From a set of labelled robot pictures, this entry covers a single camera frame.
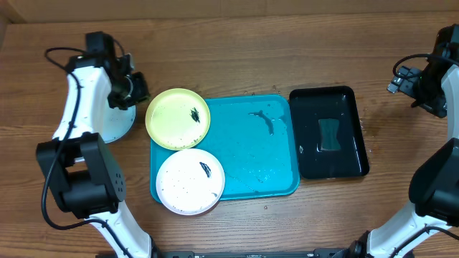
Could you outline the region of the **light blue plate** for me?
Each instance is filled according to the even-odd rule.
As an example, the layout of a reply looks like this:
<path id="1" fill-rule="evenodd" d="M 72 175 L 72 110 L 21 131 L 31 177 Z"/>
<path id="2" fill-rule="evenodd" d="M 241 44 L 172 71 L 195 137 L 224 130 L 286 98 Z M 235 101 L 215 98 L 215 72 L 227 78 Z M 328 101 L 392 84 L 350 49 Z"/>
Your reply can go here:
<path id="1" fill-rule="evenodd" d="M 133 126 L 136 119 L 136 107 L 131 106 L 127 110 L 118 107 L 110 108 L 105 105 L 103 113 L 103 128 L 100 135 L 105 143 L 120 140 Z"/>

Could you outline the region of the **dark green sponge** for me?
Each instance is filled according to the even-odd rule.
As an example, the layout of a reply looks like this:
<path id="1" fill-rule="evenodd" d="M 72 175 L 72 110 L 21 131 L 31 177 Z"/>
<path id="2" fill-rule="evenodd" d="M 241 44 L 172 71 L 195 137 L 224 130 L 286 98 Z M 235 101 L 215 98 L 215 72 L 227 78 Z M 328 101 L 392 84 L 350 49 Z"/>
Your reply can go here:
<path id="1" fill-rule="evenodd" d="M 321 133 L 320 151 L 341 150 L 341 145 L 337 138 L 339 121 L 333 118 L 326 118 L 320 119 L 318 124 Z"/>

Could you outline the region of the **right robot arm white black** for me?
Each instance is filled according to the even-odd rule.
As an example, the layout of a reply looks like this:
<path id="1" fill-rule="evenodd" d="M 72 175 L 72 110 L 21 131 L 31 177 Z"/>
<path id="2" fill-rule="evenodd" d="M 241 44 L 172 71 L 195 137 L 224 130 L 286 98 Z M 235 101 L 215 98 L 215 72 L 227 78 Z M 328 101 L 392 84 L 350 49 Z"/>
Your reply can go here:
<path id="1" fill-rule="evenodd" d="M 414 248 L 438 232 L 458 238 L 450 232 L 458 226 L 458 25 L 442 28 L 422 58 L 423 70 L 403 66 L 406 57 L 397 61 L 387 89 L 411 97 L 414 108 L 447 118 L 446 143 L 415 171 L 403 208 L 336 257 L 413 257 Z"/>

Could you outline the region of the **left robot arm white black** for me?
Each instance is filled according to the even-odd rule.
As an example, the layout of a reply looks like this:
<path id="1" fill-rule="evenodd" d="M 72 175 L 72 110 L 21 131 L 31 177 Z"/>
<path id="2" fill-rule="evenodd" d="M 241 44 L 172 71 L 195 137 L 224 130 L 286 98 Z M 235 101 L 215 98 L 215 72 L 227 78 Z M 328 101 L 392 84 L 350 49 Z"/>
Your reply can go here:
<path id="1" fill-rule="evenodd" d="M 108 147 L 132 128 L 148 86 L 132 55 L 116 53 L 122 46 L 112 36 L 88 33 L 85 44 L 58 66 L 69 86 L 64 112 L 52 139 L 36 150 L 43 218 L 62 231 L 94 226 L 114 257 L 160 257 L 127 207 L 125 177 Z"/>

